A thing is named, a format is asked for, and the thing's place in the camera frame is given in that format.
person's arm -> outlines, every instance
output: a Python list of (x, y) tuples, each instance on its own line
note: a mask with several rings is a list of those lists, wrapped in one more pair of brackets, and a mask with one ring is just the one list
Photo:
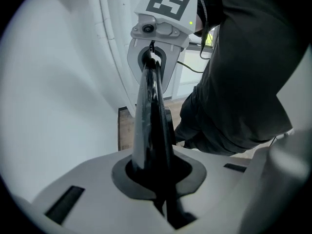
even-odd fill
[[(224, 15), (222, 8), (222, 0), (204, 0), (207, 10), (208, 29), (209, 31), (218, 26)], [(197, 0), (197, 18), (196, 18), (196, 33), (195, 35), (201, 37), (201, 31), (205, 27), (206, 19), (204, 8), (200, 0)]]

black sleeve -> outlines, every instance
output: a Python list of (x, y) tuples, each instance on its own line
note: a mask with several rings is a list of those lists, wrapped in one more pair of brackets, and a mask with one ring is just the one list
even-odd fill
[[(223, 9), (222, 9), (222, 0), (204, 0), (207, 10), (207, 18), (208, 18), (208, 28), (211, 30), (212, 28), (218, 26), (223, 19)], [(206, 19), (204, 14), (204, 9), (200, 0), (197, 0), (197, 14), (200, 17), (203, 27), (205, 27)], [(196, 32), (195, 35), (201, 37), (201, 31)]]

wooden floor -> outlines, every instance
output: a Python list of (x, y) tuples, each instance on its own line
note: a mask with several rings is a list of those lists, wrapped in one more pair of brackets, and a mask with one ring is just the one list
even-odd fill
[[(173, 120), (174, 128), (177, 127), (177, 125), (180, 123), (180, 110), (181, 106), (184, 102), (185, 98), (178, 99), (178, 100), (165, 100), (165, 106), (170, 108), (171, 116)], [(128, 148), (132, 148), (133, 146), (133, 136), (134, 136), (134, 122), (135, 119), (132, 118), (130, 115), (128, 109), (121, 110), (119, 112), (119, 144), (118, 148), (119, 150), (124, 150)], [(260, 147), (268, 146), (270, 142), (261, 144), (251, 150), (248, 150), (244, 152), (243, 154), (236, 154), (235, 157), (241, 157), (241, 158), (252, 158), (254, 156), (254, 152), (256, 149)]]

person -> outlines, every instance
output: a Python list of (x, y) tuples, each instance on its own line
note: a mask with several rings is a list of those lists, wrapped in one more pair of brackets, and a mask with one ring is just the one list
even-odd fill
[(219, 25), (218, 40), (182, 105), (176, 142), (231, 156), (292, 128), (276, 94), (303, 57), (309, 29), (301, 0), (204, 1), (207, 22), (198, 0), (196, 27)]

white wall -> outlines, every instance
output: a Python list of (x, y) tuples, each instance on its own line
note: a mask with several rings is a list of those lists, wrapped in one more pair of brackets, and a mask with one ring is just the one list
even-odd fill
[(0, 171), (32, 201), (81, 162), (117, 151), (117, 81), (87, 0), (27, 0), (0, 45)]

